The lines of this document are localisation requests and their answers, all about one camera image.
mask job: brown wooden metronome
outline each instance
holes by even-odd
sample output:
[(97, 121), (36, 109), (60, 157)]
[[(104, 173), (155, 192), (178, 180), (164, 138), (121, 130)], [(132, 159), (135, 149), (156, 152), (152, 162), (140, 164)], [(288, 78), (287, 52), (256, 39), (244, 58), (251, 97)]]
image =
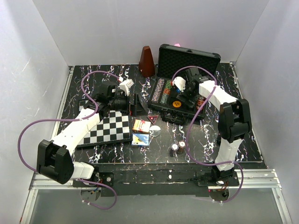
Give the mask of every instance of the brown wooden metronome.
[(150, 77), (155, 74), (154, 59), (149, 46), (144, 46), (142, 49), (139, 71), (143, 77)]

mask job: black and white checkered board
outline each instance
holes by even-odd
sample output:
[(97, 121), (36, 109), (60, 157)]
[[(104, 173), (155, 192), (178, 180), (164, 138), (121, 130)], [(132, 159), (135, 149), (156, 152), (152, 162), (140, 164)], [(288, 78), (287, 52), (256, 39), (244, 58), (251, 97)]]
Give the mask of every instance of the black and white checkered board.
[[(88, 100), (79, 101), (79, 112), (87, 102)], [(132, 129), (129, 119), (129, 116), (123, 116), (119, 111), (110, 111), (109, 116), (93, 127), (77, 147), (132, 141)]]

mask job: open black case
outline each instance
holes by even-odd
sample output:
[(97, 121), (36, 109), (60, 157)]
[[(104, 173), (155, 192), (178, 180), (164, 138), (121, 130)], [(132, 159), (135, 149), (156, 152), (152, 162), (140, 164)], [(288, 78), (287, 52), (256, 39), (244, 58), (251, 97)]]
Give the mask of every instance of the open black case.
[[(175, 90), (175, 88), (171, 88), (167, 103), (165, 105), (160, 103), (166, 82), (167, 80), (172, 79), (172, 76), (177, 70), (191, 65), (202, 67), (208, 70), (210, 73), (214, 74), (216, 72), (218, 63), (220, 62), (220, 59), (220, 55), (216, 53), (208, 53), (204, 51), (171, 46), (169, 44), (162, 44), (159, 48), (157, 80), (148, 101), (148, 107), (161, 111), (161, 117), (163, 120), (177, 124), (183, 124), (187, 118), (193, 118), (197, 111), (196, 106), (192, 110), (181, 102), (181, 106), (179, 108), (174, 107), (173, 102), (179, 101), (176, 98), (178, 92)], [(200, 70), (199, 72), (203, 76), (207, 75), (204, 71)], [(181, 76), (185, 79), (185, 71), (181, 71), (180, 73), (178, 73), (178, 76)], [(156, 103), (153, 102), (152, 99), (159, 79), (164, 79), (165, 82), (162, 88), (162, 93), (160, 94), (159, 100)], [(195, 96), (194, 100), (197, 101), (197, 99), (199, 98), (202, 99), (200, 95), (197, 95)], [(206, 114), (205, 112), (206, 106), (199, 113), (197, 118), (203, 119)]]

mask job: marble tabletop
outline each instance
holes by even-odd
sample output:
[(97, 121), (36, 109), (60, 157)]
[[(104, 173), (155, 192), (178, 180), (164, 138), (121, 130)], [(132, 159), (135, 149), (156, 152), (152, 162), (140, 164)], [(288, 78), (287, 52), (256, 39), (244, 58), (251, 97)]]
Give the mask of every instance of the marble tabletop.
[[(142, 105), (147, 108), (147, 101), (150, 98), (152, 88), (156, 81), (155, 77), (144, 78), (141, 76), (138, 65), (94, 65), (75, 66), (71, 69), (72, 79), (68, 90), (62, 118), (73, 119), (78, 114), (78, 102), (85, 99), (80, 89), (82, 77), (88, 72), (95, 70), (108, 71), (118, 76), (131, 78), (134, 86), (131, 87), (131, 95), (138, 93), (141, 97)], [(217, 67), (215, 77), (227, 93), (236, 98), (240, 98), (240, 91), (232, 69), (228, 63), (220, 63)], [(96, 74), (90, 76), (85, 82), (85, 90), (92, 95), (100, 88), (103, 80), (109, 80), (109, 76)], [(148, 115), (159, 114), (159, 111), (148, 110)], [(136, 119), (147, 120), (146, 116), (136, 117)], [(95, 147), (77, 148), (74, 161), (85, 161), (93, 163), (189, 163), (190, 158), (186, 153), (170, 156), (170, 146), (185, 140), (190, 119), (183, 126), (171, 124), (161, 120), (159, 116), (155, 125), (161, 127), (161, 134), (152, 137), (149, 147), (132, 147), (130, 142), (109, 144)], [(218, 111), (211, 103), (206, 107), (206, 116), (203, 120), (195, 122), (190, 134), (190, 152), (199, 161), (213, 162), (219, 150), (216, 144), (218, 134)], [(68, 123), (61, 123), (58, 133), (66, 128)], [(262, 161), (261, 154), (257, 148), (253, 133), (245, 135), (243, 143), (240, 145), (236, 161)]]

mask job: triangular sign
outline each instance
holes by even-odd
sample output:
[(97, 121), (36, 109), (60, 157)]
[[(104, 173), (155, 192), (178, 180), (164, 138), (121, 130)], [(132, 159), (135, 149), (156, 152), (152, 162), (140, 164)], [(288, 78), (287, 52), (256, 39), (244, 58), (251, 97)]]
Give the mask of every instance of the triangular sign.
[(158, 120), (159, 115), (148, 116), (149, 121), (154, 125)]

